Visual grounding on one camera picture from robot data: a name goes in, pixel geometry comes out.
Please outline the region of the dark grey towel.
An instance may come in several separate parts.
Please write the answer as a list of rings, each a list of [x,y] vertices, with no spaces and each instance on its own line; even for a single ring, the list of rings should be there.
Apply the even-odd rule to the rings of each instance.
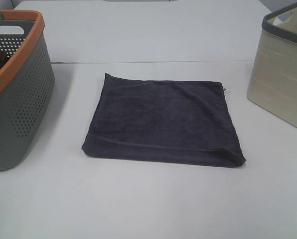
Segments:
[[[246,161],[220,82],[109,74],[82,150],[94,158],[213,167]]]

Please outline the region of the beige basket grey rim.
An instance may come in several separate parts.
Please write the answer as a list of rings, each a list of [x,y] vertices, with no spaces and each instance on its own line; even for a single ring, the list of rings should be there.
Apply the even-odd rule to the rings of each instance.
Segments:
[[[247,98],[297,128],[297,2],[264,16]]]

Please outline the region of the grey perforated basket orange rim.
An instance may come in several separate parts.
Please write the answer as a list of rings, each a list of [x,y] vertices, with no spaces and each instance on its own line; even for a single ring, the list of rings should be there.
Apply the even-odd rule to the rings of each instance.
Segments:
[[[0,10],[0,171],[24,159],[44,118],[55,78],[44,38],[44,19],[34,10]]]

